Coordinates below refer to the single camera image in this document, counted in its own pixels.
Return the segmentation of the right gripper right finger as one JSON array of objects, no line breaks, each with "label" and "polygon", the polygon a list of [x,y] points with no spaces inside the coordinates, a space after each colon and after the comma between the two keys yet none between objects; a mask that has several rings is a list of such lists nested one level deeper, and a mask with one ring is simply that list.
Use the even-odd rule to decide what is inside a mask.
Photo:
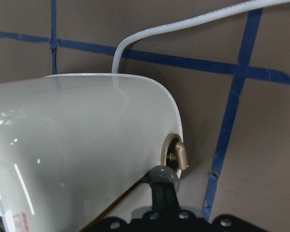
[{"label": "right gripper right finger", "polygon": [[165,211],[179,211],[180,205],[177,198],[179,178],[173,169],[164,169],[166,187],[164,189]]}]

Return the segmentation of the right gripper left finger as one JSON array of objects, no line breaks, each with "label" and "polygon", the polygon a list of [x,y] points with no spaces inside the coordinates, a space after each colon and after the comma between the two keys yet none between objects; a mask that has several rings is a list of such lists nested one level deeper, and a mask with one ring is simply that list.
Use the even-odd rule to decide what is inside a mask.
[{"label": "right gripper left finger", "polygon": [[152,210],[165,216],[168,211],[166,190],[169,185],[168,174],[165,166],[158,165],[148,173],[148,183],[152,192]]}]

